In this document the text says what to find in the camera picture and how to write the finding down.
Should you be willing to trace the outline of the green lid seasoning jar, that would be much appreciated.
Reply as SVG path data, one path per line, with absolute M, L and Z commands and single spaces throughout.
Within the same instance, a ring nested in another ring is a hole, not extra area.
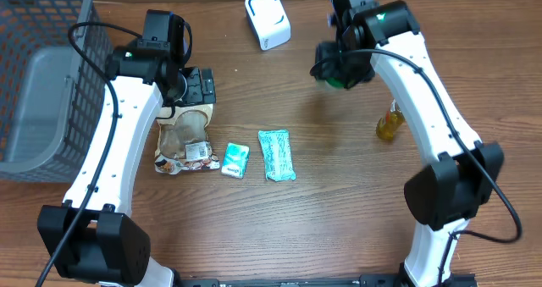
M 321 80 L 321 83 L 325 90 L 343 90 L 345 88 L 343 81 L 333 77 Z

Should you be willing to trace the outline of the brown white snack bag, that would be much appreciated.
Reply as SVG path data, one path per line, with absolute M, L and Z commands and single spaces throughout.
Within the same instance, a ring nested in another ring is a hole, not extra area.
M 207 135 L 213 116 L 213 104 L 161 108 L 154 167 L 160 174 L 176 175 L 220 169 Z

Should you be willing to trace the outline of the yellow dish soap bottle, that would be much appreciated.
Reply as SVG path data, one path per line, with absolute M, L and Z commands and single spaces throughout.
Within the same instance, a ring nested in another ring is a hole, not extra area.
M 405 122 L 405 117 L 396 100 L 390 104 L 390 109 L 386 112 L 376 126 L 376 135 L 384 141 L 393 141 L 396 131 Z

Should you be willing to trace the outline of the teal white tissue packet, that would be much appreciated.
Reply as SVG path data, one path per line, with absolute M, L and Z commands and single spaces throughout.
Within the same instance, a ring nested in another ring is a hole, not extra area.
M 221 174 L 243 179 L 249 156 L 250 148 L 248 146 L 229 142 L 225 150 Z

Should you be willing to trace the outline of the teal tissue pack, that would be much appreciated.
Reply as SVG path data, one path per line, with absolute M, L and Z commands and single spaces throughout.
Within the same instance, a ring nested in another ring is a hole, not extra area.
M 288 130 L 260 130 L 258 139 L 263 152 L 265 178 L 275 182 L 295 180 Z

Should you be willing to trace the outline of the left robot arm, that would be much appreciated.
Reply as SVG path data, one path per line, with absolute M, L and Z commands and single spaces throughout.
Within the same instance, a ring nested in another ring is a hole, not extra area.
M 142 33 L 116 47 L 103 67 L 102 111 L 80 172 L 60 206 L 45 206 L 37 228 L 47 270 L 102 286 L 179 286 L 156 262 L 149 235 L 131 219 L 136 171 L 154 123 L 189 137 L 177 157 L 158 155 L 168 173 L 211 157 L 205 129 L 216 102 L 213 73 L 191 67 L 193 37 L 179 15 L 148 10 Z

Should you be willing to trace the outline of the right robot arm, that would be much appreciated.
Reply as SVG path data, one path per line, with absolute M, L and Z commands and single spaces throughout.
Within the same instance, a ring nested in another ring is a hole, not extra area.
M 456 109 L 406 3 L 330 1 L 335 39 L 318 45 L 311 75 L 339 89 L 381 77 L 412 132 L 423 165 L 404 186 L 416 221 L 408 256 L 397 273 L 364 274 L 360 285 L 475 285 L 471 274 L 451 271 L 451 259 L 460 232 L 490 198 L 503 151 L 484 144 Z

